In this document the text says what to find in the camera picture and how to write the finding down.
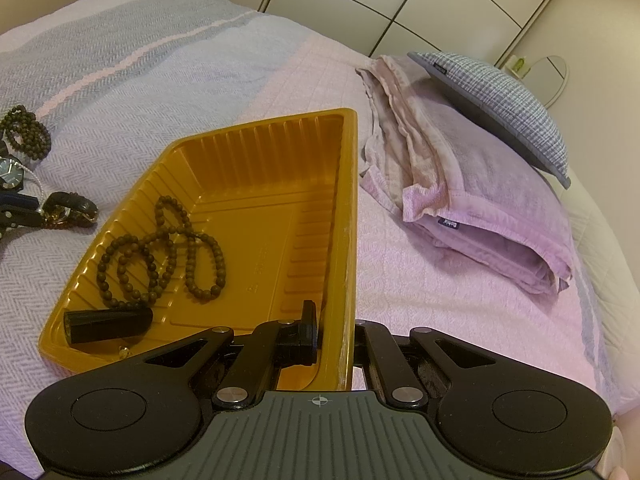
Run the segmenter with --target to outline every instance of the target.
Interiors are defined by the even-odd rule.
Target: triangular cutout
[[[495,364],[495,361],[490,357],[459,346],[447,339],[438,339],[436,344],[460,368],[476,368],[477,366]]]
[[[189,360],[198,353],[198,351],[207,344],[206,339],[199,339],[191,343],[171,350],[166,354],[158,355],[148,359],[146,362],[150,365],[166,366],[169,368],[180,368],[189,362]]]

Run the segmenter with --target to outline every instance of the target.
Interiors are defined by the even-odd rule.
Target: watch face
[[[24,170],[13,157],[0,158],[0,186],[4,190],[16,189],[24,179]]]

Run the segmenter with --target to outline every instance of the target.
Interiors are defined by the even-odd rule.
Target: gray gripper base
[[[62,480],[48,473],[46,480]],[[417,413],[374,392],[267,392],[217,415],[187,452],[122,480],[493,480],[462,462]],[[575,480],[596,480],[583,471]]]

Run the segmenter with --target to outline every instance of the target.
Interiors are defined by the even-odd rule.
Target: gray cushion
[[[508,144],[532,166],[551,173],[568,189],[566,146],[558,126],[522,83],[492,65],[459,54],[408,55],[467,119]]]

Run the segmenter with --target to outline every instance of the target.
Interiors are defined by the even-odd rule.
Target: orange bin
[[[357,117],[341,108],[258,121],[177,140],[140,178],[107,220],[49,317],[40,352],[74,372],[139,354],[213,326],[250,333],[267,320],[298,318],[303,300],[319,307],[319,359],[283,370],[278,387],[344,390],[351,384],[355,309]],[[153,307],[144,336],[68,346],[63,314],[104,308],[97,264],[111,241],[154,232],[159,196],[176,197],[193,228],[215,237],[225,256],[226,287],[203,303],[184,283],[185,238],[171,282]],[[168,224],[178,225],[171,212]],[[164,249],[154,251],[164,267]],[[213,284],[208,251],[197,254],[196,282]],[[122,292],[116,266],[107,276]],[[130,282],[145,289],[142,261]]]

